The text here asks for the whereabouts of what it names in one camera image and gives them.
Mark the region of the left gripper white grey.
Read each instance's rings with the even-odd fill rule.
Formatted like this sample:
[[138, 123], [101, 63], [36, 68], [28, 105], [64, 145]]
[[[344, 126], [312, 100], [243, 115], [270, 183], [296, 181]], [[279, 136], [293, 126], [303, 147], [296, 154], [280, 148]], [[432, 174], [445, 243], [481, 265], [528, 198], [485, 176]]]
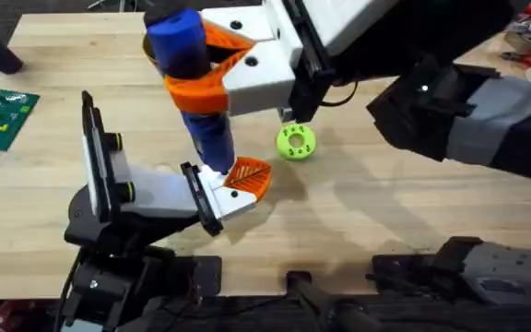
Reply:
[[238, 157], [226, 174], [189, 162], [181, 165], [181, 173], [130, 165], [118, 133], [104, 134], [103, 147], [110, 161], [110, 190], [126, 212], [151, 219], [196, 216], [212, 236], [223, 230], [220, 219], [235, 217], [257, 204], [255, 194], [232, 188], [267, 188], [272, 177], [269, 163], [249, 157]]

